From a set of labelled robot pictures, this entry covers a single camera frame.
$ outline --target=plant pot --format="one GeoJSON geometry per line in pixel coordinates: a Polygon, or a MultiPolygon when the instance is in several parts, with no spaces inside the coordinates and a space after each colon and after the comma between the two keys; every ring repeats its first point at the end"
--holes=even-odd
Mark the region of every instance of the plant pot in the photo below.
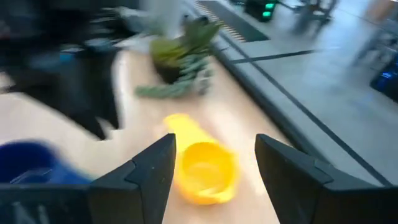
{"type": "Polygon", "coordinates": [[[173,84],[178,80],[178,78],[181,77],[180,68],[163,65],[159,62],[156,62],[153,57],[151,57],[151,59],[156,72],[160,75],[164,82],[173,84]]]}

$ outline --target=table surface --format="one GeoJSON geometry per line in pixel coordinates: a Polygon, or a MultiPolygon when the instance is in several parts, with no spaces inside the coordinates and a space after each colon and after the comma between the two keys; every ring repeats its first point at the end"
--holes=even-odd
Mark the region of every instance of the table surface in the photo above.
{"type": "Polygon", "coordinates": [[[254,141],[257,133],[287,140],[216,60],[211,66],[215,76],[205,96],[192,93],[181,99],[138,98],[133,93],[135,86],[160,80],[147,55],[121,52],[114,63],[114,74],[124,128],[109,131],[111,139],[107,141],[97,141],[63,116],[20,93],[0,95],[0,143],[44,139],[78,170],[99,177],[164,136],[167,128],[162,120],[167,115],[186,113],[236,151],[242,177],[237,196],[222,205],[190,205],[172,186],[163,223],[279,223],[257,168],[254,141]]]}

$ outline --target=yellow plastic cup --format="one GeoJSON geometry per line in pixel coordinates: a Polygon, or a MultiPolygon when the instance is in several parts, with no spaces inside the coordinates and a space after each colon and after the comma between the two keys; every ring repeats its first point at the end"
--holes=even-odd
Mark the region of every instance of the yellow plastic cup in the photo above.
{"type": "Polygon", "coordinates": [[[184,198],[199,205],[230,201],[239,179],[236,155],[186,114],[164,121],[177,138],[174,181],[184,198]]]}

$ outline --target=rubber mat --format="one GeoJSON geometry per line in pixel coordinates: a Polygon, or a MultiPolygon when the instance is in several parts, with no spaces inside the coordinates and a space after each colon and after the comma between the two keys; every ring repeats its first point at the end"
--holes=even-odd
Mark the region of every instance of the rubber mat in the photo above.
{"type": "Polygon", "coordinates": [[[220,21],[234,38],[241,42],[269,40],[269,38],[218,1],[197,1],[195,7],[202,10],[212,21],[220,21]]]}

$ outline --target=blue bin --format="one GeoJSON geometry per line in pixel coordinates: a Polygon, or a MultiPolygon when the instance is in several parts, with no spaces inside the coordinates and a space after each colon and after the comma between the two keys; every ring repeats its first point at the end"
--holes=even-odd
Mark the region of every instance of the blue bin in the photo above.
{"type": "Polygon", "coordinates": [[[89,184],[90,180],[59,159],[48,145],[18,141],[0,146],[0,183],[89,184]]]}

